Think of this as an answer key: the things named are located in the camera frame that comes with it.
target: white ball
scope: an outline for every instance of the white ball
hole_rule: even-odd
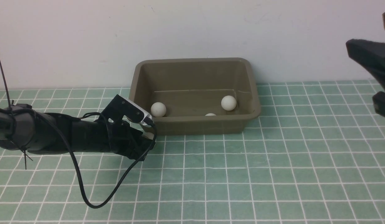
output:
[[[151,106],[151,115],[154,117],[163,117],[166,114],[166,106],[161,102],[156,102]]]
[[[232,96],[225,96],[221,100],[221,107],[226,111],[232,111],[237,106],[237,101]]]

